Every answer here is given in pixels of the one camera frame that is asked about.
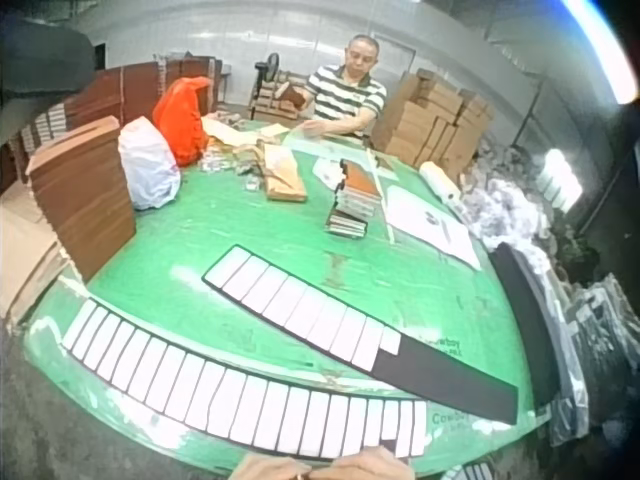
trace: striped shirt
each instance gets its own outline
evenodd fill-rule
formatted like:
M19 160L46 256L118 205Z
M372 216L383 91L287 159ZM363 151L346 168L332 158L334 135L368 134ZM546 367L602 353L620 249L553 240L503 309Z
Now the striped shirt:
M313 118L340 120L355 117L360 108L365 107L375 112L376 117L382 112L387 89L380 82L366 74L357 85L347 84L343 77L344 65L341 67L320 67L309 77L306 89L315 97ZM362 131L345 134L362 141Z

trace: floor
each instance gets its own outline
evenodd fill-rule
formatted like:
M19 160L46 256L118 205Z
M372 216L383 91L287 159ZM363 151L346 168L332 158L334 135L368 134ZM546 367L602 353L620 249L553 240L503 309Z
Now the floor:
M25 360L19 336L9 336L4 329L0 335L1 478L219 478L138 445L103 425ZM540 430L486 461L493 466L496 480L584 480L596 477L609 453L597 435L562 449L547 445L544 430Z

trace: ceiling light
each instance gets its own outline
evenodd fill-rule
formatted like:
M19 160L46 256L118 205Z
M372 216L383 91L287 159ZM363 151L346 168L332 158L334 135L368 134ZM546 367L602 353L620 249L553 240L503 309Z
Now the ceiling light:
M606 20L590 0L562 0L589 39L613 89L616 101L631 103L638 96L638 82L622 46Z

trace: white wall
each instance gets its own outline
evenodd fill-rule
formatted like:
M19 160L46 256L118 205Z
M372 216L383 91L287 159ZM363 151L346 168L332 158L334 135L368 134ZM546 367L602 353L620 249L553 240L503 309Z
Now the white wall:
M496 107L492 132L503 143L513 140L534 96L530 81L495 48L436 8L410 0L104 0L71 26L94 44L106 42L107 67L170 51L221 58L232 67L230 103L247 103L253 65L270 52L280 54L284 70L310 73L341 63L348 40L360 32L414 49L412 70L436 68L484 95Z

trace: wooden pallet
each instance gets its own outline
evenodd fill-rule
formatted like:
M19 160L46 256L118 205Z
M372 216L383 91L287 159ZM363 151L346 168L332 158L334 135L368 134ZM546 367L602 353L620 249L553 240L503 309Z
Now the wooden pallet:
M274 98L274 94L280 86L285 82L291 82L294 87L304 88L307 83L307 75L299 75L297 73L280 71L276 75L273 82L263 82L258 100L254 100L256 92L256 84L254 82L249 97L248 110L251 112L254 104L256 113L266 113L277 117L287 118L289 120L297 120L300 112L298 112L289 102L280 102Z

